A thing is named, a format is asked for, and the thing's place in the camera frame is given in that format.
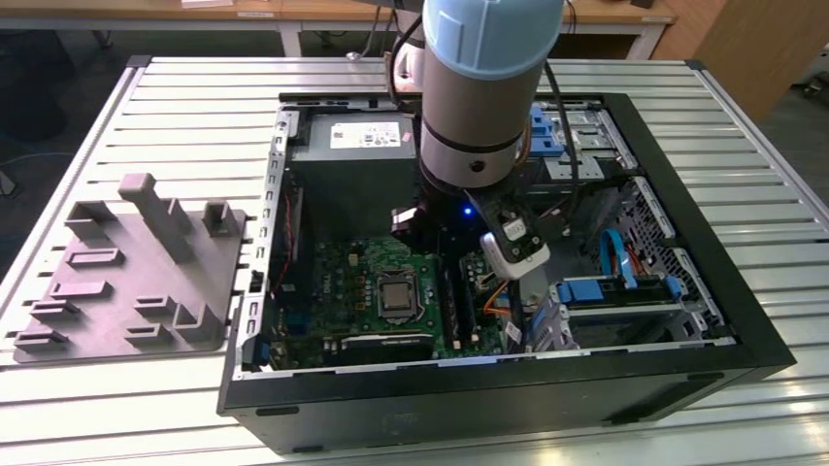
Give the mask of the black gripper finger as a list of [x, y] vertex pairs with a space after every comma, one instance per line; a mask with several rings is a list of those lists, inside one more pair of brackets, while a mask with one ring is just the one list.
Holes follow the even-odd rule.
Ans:
[[420, 206], [391, 211], [391, 235], [401, 243], [429, 242], [429, 217]]

